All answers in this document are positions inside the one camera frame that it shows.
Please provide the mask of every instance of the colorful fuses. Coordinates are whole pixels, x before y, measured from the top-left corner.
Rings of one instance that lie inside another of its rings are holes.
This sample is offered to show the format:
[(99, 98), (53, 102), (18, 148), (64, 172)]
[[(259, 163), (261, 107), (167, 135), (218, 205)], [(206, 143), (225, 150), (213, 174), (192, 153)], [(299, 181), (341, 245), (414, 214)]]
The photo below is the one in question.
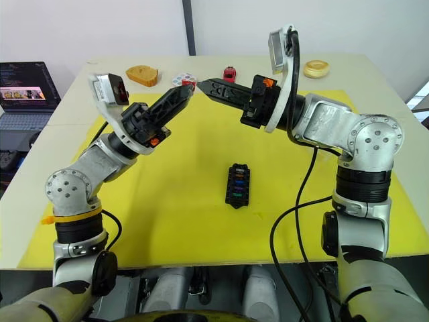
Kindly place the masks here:
[(234, 163), (229, 168), (225, 203), (238, 209), (249, 204), (250, 169), (246, 164)]

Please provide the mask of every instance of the cable wire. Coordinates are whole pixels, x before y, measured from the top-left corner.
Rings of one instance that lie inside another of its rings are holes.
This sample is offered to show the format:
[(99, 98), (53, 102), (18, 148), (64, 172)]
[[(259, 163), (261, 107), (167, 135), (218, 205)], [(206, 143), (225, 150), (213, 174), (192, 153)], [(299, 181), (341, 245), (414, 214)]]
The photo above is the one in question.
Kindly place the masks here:
[(113, 244), (119, 239), (119, 237), (122, 234), (122, 225), (121, 225), (121, 222), (119, 221), (119, 219), (116, 218), (116, 216), (114, 216), (114, 214), (112, 214), (112, 213), (110, 213), (104, 209), (101, 212), (104, 213), (107, 217), (110, 217), (118, 226), (118, 232), (117, 232), (115, 238), (113, 238), (111, 243), (106, 247), (106, 250), (110, 250), (111, 247), (113, 246)]
[[(307, 312), (307, 314), (308, 314), (308, 312), (309, 312), (309, 310), (310, 310), (310, 307), (311, 307), (311, 305), (313, 304), (313, 299), (314, 299), (314, 290), (313, 290), (313, 285), (311, 284), (310, 277), (309, 277), (309, 275), (307, 274), (306, 268), (304, 268), (304, 266), (302, 266), (302, 265), (300, 265), (300, 267), (301, 267), (301, 271), (302, 271), (302, 273), (303, 273), (303, 275), (304, 275), (304, 277), (305, 277), (305, 279), (306, 279), (307, 285), (308, 285), (308, 293), (310, 294), (310, 295), (309, 295), (308, 302), (307, 302), (307, 305), (306, 305), (306, 307), (305, 307), (305, 311), (306, 311), (306, 312)], [(301, 322), (303, 319), (304, 319), (304, 317), (301, 315), (299, 322)]]
[[(294, 122), (294, 107), (296, 105), (296, 97), (298, 95), (298, 79), (300, 77), (300, 41), (298, 38), (298, 32), (296, 30), (289, 31), (288, 37), (292, 43), (292, 54), (293, 54), (293, 63), (292, 63), (292, 86), (290, 87), (289, 99), (286, 104), (286, 109), (288, 112), (288, 117), (286, 118), (286, 132), (288, 133), (289, 140), (298, 144), (300, 146), (310, 146), (314, 147), (312, 144), (300, 142), (295, 139), (292, 128)], [(330, 149), (330, 148), (320, 148), (321, 150), (327, 151), (335, 156), (340, 156), (341, 153)]]
[(305, 261), (305, 263), (306, 263), (306, 265), (307, 265), (307, 268), (308, 268), (308, 271), (311, 273), (311, 275), (312, 275), (312, 277), (315, 279), (315, 281), (317, 281), (317, 283), (319, 284), (319, 286), (321, 287), (321, 288), (323, 288), (323, 290), (326, 292), (326, 294), (328, 294), (330, 297), (331, 297), (331, 299), (333, 300), (333, 301), (335, 301), (336, 303), (338, 303), (339, 305), (341, 305), (341, 302), (340, 302), (340, 300), (339, 300), (339, 298), (338, 297), (336, 297), (327, 287), (326, 287), (326, 285), (319, 279), (319, 277), (317, 277), (317, 275), (316, 275), (316, 273), (315, 273), (315, 271), (313, 271), (313, 268), (311, 267), (311, 265), (310, 265), (310, 262), (308, 261), (308, 258), (307, 258), (307, 255), (306, 255), (306, 252), (305, 252), (305, 250), (304, 250), (304, 245), (303, 245), (303, 243), (302, 243), (302, 237), (301, 237), (301, 230), (300, 230), (300, 218), (299, 218), (299, 214), (298, 214), (298, 204), (299, 204), (299, 202), (300, 202), (300, 198), (301, 198), (301, 194), (302, 194), (302, 191), (304, 190), (304, 187), (305, 187), (305, 185), (306, 185), (306, 183), (307, 183), (307, 180), (308, 180), (308, 177), (310, 177), (310, 174), (311, 174), (311, 172), (312, 172), (312, 170), (313, 170), (313, 167), (314, 167), (314, 164), (316, 163), (316, 157), (317, 157), (317, 151), (318, 151), (318, 148), (314, 148), (313, 149), (313, 156), (312, 156), (312, 159), (311, 159), (311, 163), (310, 163), (310, 166), (308, 167), (308, 170), (307, 170), (307, 173), (306, 173), (306, 176), (304, 177), (304, 180), (302, 181), (302, 184), (301, 184), (301, 187), (300, 187), (300, 190), (298, 191), (298, 194), (297, 194), (297, 196), (296, 196), (296, 202), (295, 202), (295, 224), (296, 224), (296, 235), (298, 236), (298, 243), (299, 243), (299, 246), (300, 246), (300, 250), (301, 250), (301, 254), (302, 254), (302, 258), (304, 259), (304, 261)]
[(323, 203), (325, 201), (331, 200), (332, 196), (326, 197), (326, 198), (322, 198), (322, 199), (318, 199), (315, 201), (309, 201), (307, 203), (303, 203), (301, 205), (296, 205), (295, 207), (292, 207), (291, 209), (288, 209), (287, 211), (285, 211), (284, 213), (282, 213), (274, 222), (273, 227), (271, 228), (271, 231), (269, 233), (269, 248), (271, 250), (271, 256), (273, 258), (273, 262), (274, 262), (274, 266), (275, 269), (278, 271), (280, 278), (282, 279), (282, 282), (284, 283), (284, 285), (286, 286), (287, 290), (290, 293), (290, 296), (292, 297), (292, 300), (295, 302), (298, 310), (300, 311), (301, 315), (303, 316), (305, 322), (310, 322), (310, 319), (308, 318), (308, 315), (306, 313), (306, 311), (304, 310), (304, 308), (302, 307), (302, 304), (299, 300), (299, 298), (296, 296), (296, 293), (294, 292), (294, 289), (292, 288), (291, 284), (289, 283), (289, 280), (286, 278), (286, 275), (283, 273), (281, 267), (280, 267), (280, 263), (277, 259), (277, 255), (275, 254), (275, 249), (274, 249), (274, 233), (275, 233), (275, 229), (277, 228), (278, 224), (280, 223), (280, 221), (286, 217), (286, 215), (288, 215), (288, 213), (291, 213), (292, 211), (294, 211), (295, 209), (299, 209), (305, 206), (309, 206), (309, 205), (315, 205), (317, 203)]
[(93, 139), (91, 140), (89, 145), (91, 145), (96, 139), (99, 138), (99, 136), (102, 134), (102, 132), (105, 130), (106, 127), (107, 127), (107, 122), (104, 122), (103, 125), (99, 128), (98, 132), (93, 137)]

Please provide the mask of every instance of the wooden block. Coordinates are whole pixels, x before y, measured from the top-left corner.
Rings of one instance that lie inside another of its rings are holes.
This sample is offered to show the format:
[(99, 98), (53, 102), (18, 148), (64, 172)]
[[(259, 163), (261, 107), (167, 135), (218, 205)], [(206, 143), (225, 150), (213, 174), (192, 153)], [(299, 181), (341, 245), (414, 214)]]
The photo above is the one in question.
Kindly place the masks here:
[(156, 85), (158, 81), (158, 69), (146, 65), (131, 67), (126, 73), (129, 79), (147, 87)]

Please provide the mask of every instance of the red object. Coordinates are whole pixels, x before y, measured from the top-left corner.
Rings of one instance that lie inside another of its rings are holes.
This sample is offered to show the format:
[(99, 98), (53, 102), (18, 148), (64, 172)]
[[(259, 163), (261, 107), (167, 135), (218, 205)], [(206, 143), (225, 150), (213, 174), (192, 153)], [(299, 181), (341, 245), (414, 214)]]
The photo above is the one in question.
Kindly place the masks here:
[(235, 70), (235, 68), (232, 66), (228, 66), (223, 71), (223, 80), (230, 83), (235, 83), (236, 75), (237, 75), (237, 71)]
[(195, 91), (196, 82), (191, 82), (190, 80), (182, 79), (182, 85), (189, 85), (192, 84), (194, 88), (192, 89), (192, 92)]

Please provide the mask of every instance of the tape roll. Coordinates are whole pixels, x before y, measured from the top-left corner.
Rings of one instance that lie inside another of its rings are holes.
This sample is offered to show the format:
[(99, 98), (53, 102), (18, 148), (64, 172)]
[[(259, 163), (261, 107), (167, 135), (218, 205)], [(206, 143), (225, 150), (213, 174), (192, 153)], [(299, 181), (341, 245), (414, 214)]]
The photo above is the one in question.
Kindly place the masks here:
[(323, 60), (311, 60), (304, 66), (304, 75), (310, 78), (321, 78), (329, 72), (329, 64)]

